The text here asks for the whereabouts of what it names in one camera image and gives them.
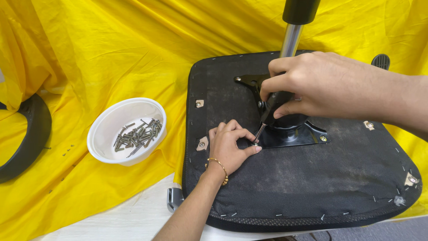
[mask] gold bangle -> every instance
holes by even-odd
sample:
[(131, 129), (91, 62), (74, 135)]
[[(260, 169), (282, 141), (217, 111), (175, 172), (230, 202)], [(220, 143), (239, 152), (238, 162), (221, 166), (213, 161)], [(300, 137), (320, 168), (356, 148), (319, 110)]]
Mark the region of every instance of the gold bangle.
[(218, 164), (220, 164), (221, 167), (223, 167), (224, 174), (226, 174), (226, 177), (224, 178), (224, 181), (223, 181), (223, 183), (221, 185), (222, 186), (226, 185), (226, 183), (229, 181), (229, 176), (227, 175), (226, 169), (224, 168), (223, 164), (221, 164), (217, 159), (212, 158), (212, 157), (210, 157), (210, 158), (207, 159), (207, 161), (210, 161), (210, 160), (215, 160), (216, 162), (218, 162)]

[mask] yellow fabric backdrop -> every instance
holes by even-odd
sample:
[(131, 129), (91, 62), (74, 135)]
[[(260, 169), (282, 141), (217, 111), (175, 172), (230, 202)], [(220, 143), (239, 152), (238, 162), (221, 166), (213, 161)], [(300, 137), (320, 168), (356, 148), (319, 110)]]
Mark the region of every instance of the yellow fabric backdrop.
[[(0, 102), (9, 109), (0, 111), (0, 165), (25, 135), (25, 118), (12, 112), (21, 101), (38, 93), (52, 114), (52, 149), (0, 184), (0, 240), (77, 222), (174, 171), (180, 183), (190, 67), (207, 57), (279, 50), (283, 7), (284, 0), (0, 0)], [(322, 0), (299, 48), (366, 63), (385, 53), (391, 71), (428, 75), (427, 41), (425, 0)], [(165, 108), (169, 134), (137, 165), (97, 161), (86, 148), (91, 124), (133, 97)], [(428, 144), (387, 128), (428, 178)], [(400, 217), (428, 214), (427, 195), (424, 187)]]

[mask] bowl of screws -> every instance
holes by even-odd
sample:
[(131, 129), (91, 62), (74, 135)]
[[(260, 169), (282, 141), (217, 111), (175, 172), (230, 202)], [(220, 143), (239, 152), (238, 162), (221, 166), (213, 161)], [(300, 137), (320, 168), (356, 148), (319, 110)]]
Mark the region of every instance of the bowl of screws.
[(131, 166), (156, 149), (166, 136), (166, 114), (148, 98), (123, 100), (105, 110), (88, 132), (88, 150), (96, 159)]

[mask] gray floor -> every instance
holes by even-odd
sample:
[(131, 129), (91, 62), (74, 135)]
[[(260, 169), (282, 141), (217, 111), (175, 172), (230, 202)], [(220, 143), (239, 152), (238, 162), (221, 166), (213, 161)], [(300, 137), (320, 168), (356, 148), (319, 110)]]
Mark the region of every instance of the gray floor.
[[(335, 229), (329, 231), (333, 241), (427, 241), (428, 217), (413, 218), (402, 222), (376, 223), (366, 227)], [(326, 232), (314, 233), (318, 241), (328, 241)], [(309, 234), (296, 237), (298, 241), (314, 241)]]

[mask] white plastic bowl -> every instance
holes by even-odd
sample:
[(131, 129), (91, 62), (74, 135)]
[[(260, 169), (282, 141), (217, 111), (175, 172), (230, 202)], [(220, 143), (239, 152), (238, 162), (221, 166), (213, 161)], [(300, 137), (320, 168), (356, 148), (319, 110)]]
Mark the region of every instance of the white plastic bowl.
[[(113, 144), (122, 127), (135, 122), (135, 125), (125, 130), (130, 132), (132, 128), (142, 124), (140, 119), (150, 122), (159, 119), (162, 123), (158, 137), (151, 141), (147, 148), (141, 147), (134, 155), (126, 158), (135, 148), (125, 148), (123, 151), (114, 151)], [(148, 98), (132, 98), (123, 100), (105, 110), (89, 129), (87, 144), (88, 150), (96, 159), (110, 164), (131, 166), (137, 164), (153, 152), (166, 136), (166, 114), (162, 106)]]

